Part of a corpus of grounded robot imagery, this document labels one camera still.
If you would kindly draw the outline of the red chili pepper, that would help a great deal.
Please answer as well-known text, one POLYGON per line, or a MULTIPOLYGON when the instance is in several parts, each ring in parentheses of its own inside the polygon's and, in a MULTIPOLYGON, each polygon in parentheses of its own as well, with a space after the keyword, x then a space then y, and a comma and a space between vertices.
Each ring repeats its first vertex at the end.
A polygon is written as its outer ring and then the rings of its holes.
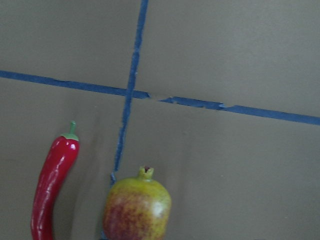
POLYGON ((53 240, 53 210, 61 187, 75 163, 80 143, 75 133, 76 122, 70 122, 68 132, 51 144, 38 177, 33 199, 30 230, 34 240, 53 240))

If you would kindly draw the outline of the red-yellow pomegranate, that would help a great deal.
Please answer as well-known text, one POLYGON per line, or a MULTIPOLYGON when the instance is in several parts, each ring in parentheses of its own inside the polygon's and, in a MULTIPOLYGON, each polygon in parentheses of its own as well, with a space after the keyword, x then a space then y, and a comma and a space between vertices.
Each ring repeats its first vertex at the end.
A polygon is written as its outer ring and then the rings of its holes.
POLYGON ((103 215, 108 240, 162 240, 172 207, 167 189, 153 179, 154 169, 117 181, 110 189, 103 215))

